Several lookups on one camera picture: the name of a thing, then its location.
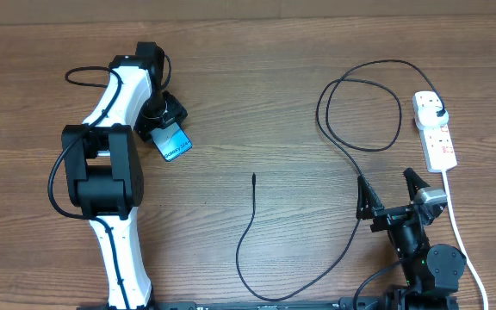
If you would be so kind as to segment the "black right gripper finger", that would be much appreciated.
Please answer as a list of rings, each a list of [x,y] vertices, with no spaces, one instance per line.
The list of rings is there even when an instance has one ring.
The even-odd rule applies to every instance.
[[[413,201],[420,189],[427,188],[429,184],[424,181],[412,168],[406,168],[403,171],[406,180],[407,190],[410,200]]]
[[[384,206],[372,186],[362,175],[357,177],[356,218],[358,220],[373,219]]]

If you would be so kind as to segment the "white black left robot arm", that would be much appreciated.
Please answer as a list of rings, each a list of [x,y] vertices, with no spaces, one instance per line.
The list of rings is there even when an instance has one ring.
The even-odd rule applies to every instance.
[[[103,69],[109,80],[94,111],[79,125],[64,127],[59,154],[48,179],[65,167],[68,195],[90,223],[107,278],[105,309],[154,309],[153,286],[143,263],[138,212],[144,175],[136,139],[152,142],[165,161],[188,151],[182,130],[186,108],[167,90],[171,61],[154,42],[140,42],[133,55],[117,55]]]

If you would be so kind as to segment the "Samsung Galaxy smartphone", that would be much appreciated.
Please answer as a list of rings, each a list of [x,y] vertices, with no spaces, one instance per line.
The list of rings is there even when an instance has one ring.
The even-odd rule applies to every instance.
[[[192,143],[181,127],[174,122],[167,128],[151,131],[152,141],[166,162],[170,162],[191,149]]]

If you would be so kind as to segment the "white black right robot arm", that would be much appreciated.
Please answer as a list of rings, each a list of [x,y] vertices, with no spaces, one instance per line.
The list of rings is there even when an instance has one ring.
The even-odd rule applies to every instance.
[[[373,233],[385,231],[398,260],[375,272],[359,286],[351,299],[354,309],[457,309],[453,296],[459,289],[466,255],[452,245],[431,245],[425,227],[447,208],[448,197],[431,187],[411,168],[403,172],[410,203],[385,208],[365,177],[357,178],[356,218],[371,220]],[[362,297],[374,279],[400,266],[406,284],[392,285],[381,297]]]

